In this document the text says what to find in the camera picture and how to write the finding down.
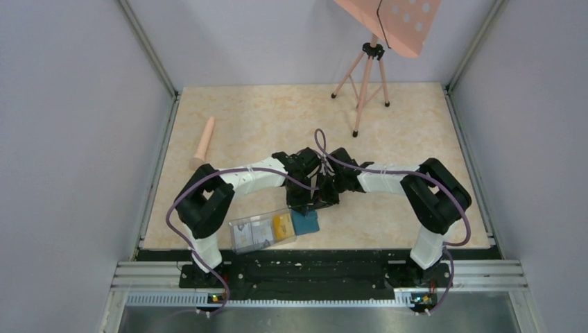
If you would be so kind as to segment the blue card holder wallet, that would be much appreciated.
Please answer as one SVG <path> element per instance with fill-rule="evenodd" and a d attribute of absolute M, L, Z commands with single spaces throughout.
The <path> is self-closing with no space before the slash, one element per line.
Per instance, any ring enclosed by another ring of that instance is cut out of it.
<path fill-rule="evenodd" d="M 315 233 L 320 230 L 318 213 L 316 211 L 309 211 L 306 214 L 301 214 L 295 210 L 291 210 L 291 218 L 297 236 Z"/>

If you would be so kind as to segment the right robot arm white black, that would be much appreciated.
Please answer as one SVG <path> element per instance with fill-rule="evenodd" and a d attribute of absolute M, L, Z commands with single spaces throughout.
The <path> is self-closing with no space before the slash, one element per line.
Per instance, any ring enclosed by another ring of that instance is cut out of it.
<path fill-rule="evenodd" d="M 334 172 L 338 192 L 381 192 L 407 198 L 421 225 L 406 267 L 412 284 L 424 286 L 434 278 L 434 266 L 446 246 L 464 246 L 471 239 L 465 212 L 472 198 L 438 159 L 431 157 L 415 170 L 405 171 L 371 162 L 358 165 L 344 148 L 325 157 Z"/>

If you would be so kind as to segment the clear acrylic card stand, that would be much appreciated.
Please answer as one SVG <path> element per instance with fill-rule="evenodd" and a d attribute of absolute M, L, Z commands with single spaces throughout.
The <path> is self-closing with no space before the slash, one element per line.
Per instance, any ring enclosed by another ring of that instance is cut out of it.
<path fill-rule="evenodd" d="M 230 221 L 229 231 L 236 254 L 292 243 L 297 238 L 289 209 Z"/>

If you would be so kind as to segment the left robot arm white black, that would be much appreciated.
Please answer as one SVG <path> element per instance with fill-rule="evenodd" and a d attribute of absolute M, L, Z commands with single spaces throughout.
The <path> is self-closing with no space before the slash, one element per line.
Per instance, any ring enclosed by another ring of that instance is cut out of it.
<path fill-rule="evenodd" d="M 311 174 L 321 165 L 320 156 L 311 148 L 288 155 L 273 153 L 266 159 L 232 169 L 215 169 L 202 164 L 176 196 L 166 213 L 166 223 L 176 213 L 187 230 L 174 230 L 188 244 L 193 261 L 198 266 L 196 278 L 206 287 L 221 281 L 222 255 L 217 231 L 221 228 L 232 201 L 265 188 L 285 187 L 299 203 L 310 205 Z"/>

